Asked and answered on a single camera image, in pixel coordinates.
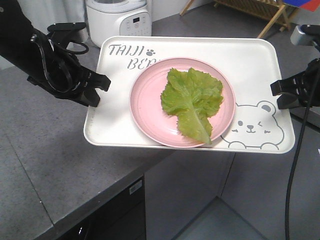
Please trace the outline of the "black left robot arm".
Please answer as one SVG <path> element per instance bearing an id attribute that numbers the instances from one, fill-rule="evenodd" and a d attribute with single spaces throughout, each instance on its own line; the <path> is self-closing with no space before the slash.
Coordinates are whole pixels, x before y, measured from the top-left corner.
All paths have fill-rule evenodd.
<path id="1" fill-rule="evenodd" d="M 108 91 L 111 81 L 80 64 L 77 55 L 89 47 L 80 32 L 85 22 L 54 23 L 44 34 L 34 28 L 16 0 L 0 2 L 0 55 L 28 74 L 27 80 L 58 99 L 97 107 L 96 89 Z"/>

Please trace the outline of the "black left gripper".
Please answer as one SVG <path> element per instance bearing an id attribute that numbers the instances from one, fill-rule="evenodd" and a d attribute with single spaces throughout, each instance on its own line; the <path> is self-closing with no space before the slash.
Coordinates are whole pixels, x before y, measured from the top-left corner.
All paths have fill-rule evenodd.
<path id="1" fill-rule="evenodd" d="M 46 35 L 33 34 L 30 45 L 39 57 L 38 73 L 32 72 L 27 80 L 58 99 L 71 100 L 86 107 L 97 107 L 100 96 L 95 89 L 107 92 L 111 80 L 82 66 L 77 55 L 89 51 L 86 44 L 71 40 L 55 42 Z"/>

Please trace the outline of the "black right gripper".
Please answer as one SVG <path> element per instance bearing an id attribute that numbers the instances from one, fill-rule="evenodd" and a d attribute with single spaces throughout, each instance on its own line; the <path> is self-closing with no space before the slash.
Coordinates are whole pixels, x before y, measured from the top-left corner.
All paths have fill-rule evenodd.
<path id="1" fill-rule="evenodd" d="M 289 77 L 273 82 L 270 85 L 273 96 L 278 96 L 277 107 L 279 110 L 306 107 L 312 90 L 314 95 L 311 107 L 320 106 L 320 59 L 312 60 L 305 71 L 301 72 L 299 85 L 295 77 Z"/>

